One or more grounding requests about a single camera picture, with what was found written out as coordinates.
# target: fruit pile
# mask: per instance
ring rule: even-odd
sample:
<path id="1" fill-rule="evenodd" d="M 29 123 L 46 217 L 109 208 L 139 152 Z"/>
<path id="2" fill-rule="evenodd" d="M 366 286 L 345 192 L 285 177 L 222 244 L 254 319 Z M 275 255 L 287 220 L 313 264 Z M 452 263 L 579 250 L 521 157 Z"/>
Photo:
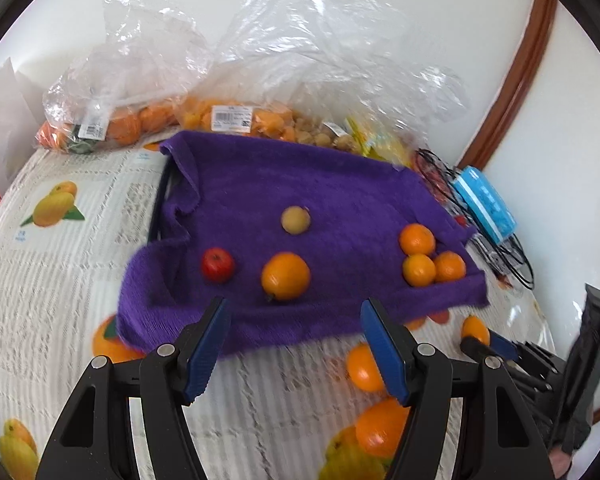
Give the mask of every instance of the fruit pile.
<path id="1" fill-rule="evenodd" d="M 284 210 L 280 218 L 282 228 L 291 235 L 304 233 L 311 225 L 309 212 L 299 206 Z M 200 271 L 213 283 L 227 282 L 235 272 L 235 261 L 224 249 L 214 247 L 202 255 Z M 291 301 L 302 296 L 309 288 L 311 270 L 294 253 L 275 254 L 262 268 L 260 283 L 268 300 Z"/>

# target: large orange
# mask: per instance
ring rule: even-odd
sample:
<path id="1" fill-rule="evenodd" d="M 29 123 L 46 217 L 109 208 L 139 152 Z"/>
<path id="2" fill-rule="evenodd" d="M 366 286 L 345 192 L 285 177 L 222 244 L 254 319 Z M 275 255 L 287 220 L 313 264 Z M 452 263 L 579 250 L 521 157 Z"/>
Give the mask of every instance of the large orange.
<path id="1" fill-rule="evenodd" d="M 400 248 L 407 256 L 431 254 L 436 250 L 436 237 L 422 224 L 409 224 L 400 231 Z"/>
<path id="2" fill-rule="evenodd" d="M 393 397 L 371 406 L 356 421 L 360 447 L 373 456 L 392 458 L 407 423 L 409 409 Z"/>
<path id="3" fill-rule="evenodd" d="M 262 269 L 262 288 L 278 301 L 298 298 L 309 288 L 311 271 L 297 254 L 278 253 Z"/>
<path id="4" fill-rule="evenodd" d="M 477 316 L 467 316 L 462 322 L 461 338 L 475 337 L 483 345 L 489 345 L 491 342 L 491 333 L 485 324 Z"/>
<path id="5" fill-rule="evenodd" d="M 454 282 L 466 276 L 464 260 L 452 251 L 445 251 L 433 260 L 436 264 L 437 282 Z"/>
<path id="6" fill-rule="evenodd" d="M 402 275 L 411 286 L 427 286 L 436 279 L 436 266 L 428 256 L 414 254 L 402 263 Z"/>
<path id="7" fill-rule="evenodd" d="M 142 359 L 142 352 L 129 348 L 120 341 L 115 322 L 116 316 L 110 316 L 98 327 L 91 341 L 93 355 L 106 355 L 114 363 Z"/>
<path id="8" fill-rule="evenodd" d="M 382 392 L 384 381 L 368 343 L 353 347 L 347 355 L 347 372 L 351 381 L 365 392 Z"/>

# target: clear plastic wrap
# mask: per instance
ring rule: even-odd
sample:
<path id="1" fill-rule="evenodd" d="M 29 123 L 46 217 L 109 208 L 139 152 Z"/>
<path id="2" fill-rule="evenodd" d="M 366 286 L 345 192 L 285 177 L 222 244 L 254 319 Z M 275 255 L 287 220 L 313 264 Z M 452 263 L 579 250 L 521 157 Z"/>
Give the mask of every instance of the clear plastic wrap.
<path id="1" fill-rule="evenodd" d="M 165 0 L 103 0 L 107 38 L 43 98 L 43 146 L 72 153 L 126 146 L 175 123 L 173 97 L 206 75 L 211 51 Z"/>
<path id="2" fill-rule="evenodd" d="M 408 164 L 430 122 L 467 103 L 451 71 L 394 59 L 410 30 L 382 0 L 246 0 L 176 116 L 185 128 L 223 131 L 212 127 L 214 106 L 253 107 L 250 127 L 229 131 Z"/>

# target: barcode label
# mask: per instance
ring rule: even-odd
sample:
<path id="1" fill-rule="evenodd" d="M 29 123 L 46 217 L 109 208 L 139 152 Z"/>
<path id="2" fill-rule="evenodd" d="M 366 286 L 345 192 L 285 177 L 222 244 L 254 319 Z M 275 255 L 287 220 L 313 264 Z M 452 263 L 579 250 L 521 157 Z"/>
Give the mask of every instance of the barcode label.
<path id="1" fill-rule="evenodd" d="M 251 106 L 216 105 L 211 108 L 211 131 L 248 134 L 252 115 Z"/>
<path id="2" fill-rule="evenodd" d="M 85 114 L 78 130 L 79 139 L 104 140 L 109 127 L 110 112 L 100 105 L 93 105 Z"/>

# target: purple cloth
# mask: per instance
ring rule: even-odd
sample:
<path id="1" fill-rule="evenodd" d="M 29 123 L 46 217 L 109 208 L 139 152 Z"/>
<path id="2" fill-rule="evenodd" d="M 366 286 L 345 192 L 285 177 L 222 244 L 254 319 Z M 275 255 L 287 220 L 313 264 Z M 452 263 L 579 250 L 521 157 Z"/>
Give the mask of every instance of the purple cloth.
<path id="1" fill-rule="evenodd" d="M 165 200 L 162 238 L 129 262 L 118 332 L 151 351 L 197 321 L 216 296 L 229 300 L 232 327 L 222 353 L 361 332 L 360 304 L 378 298 L 400 322 L 446 308 L 487 303 L 484 273 L 464 248 L 471 234 L 448 215 L 411 170 L 336 150 L 290 142 L 181 132 L 166 140 L 183 178 Z M 287 234 L 280 215 L 306 207 L 311 227 Z M 413 288 L 402 278 L 401 229 L 426 225 L 437 251 L 452 250 L 467 276 Z M 229 251 L 237 271 L 215 285 L 200 273 L 202 253 Z M 309 289 L 288 303 L 267 303 L 264 264 L 280 251 L 309 265 Z"/>

